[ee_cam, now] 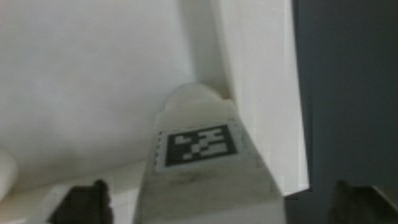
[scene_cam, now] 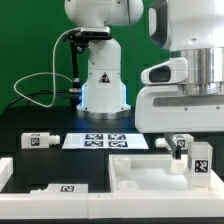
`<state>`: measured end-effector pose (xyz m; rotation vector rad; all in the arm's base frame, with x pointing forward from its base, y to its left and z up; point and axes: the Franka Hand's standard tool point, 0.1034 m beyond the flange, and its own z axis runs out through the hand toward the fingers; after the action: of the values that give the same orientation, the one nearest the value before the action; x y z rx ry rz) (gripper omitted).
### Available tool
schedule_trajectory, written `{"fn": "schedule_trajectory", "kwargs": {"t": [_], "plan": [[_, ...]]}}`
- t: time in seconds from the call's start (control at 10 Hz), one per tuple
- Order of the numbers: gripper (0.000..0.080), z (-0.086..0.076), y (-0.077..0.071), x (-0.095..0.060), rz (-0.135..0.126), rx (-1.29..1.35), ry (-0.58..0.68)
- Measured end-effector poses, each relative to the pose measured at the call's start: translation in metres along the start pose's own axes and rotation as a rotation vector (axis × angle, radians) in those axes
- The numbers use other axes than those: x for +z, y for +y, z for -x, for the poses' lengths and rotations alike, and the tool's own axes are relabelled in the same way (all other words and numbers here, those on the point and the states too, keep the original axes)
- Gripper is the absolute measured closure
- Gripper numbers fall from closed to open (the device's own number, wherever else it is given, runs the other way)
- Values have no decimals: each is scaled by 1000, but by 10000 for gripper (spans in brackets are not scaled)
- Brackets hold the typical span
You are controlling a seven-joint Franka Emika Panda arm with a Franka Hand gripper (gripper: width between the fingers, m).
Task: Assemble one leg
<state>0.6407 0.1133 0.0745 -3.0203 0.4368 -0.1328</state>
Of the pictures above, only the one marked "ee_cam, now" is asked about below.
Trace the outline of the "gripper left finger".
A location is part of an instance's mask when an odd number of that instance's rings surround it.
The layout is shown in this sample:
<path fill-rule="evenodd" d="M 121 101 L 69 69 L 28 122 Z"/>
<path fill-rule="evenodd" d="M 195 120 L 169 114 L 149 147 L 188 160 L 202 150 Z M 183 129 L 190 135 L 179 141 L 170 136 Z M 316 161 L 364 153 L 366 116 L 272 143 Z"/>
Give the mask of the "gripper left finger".
<path fill-rule="evenodd" d="M 103 180 L 67 191 L 50 215 L 50 224 L 114 224 L 110 190 Z"/>

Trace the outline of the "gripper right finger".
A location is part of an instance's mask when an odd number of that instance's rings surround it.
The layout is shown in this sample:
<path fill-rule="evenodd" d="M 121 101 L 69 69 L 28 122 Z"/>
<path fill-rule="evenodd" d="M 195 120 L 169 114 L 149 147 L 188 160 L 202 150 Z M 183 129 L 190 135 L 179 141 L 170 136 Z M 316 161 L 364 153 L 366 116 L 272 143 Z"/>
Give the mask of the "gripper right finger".
<path fill-rule="evenodd" d="M 336 183 L 327 224 L 398 224 L 398 185 Z"/>

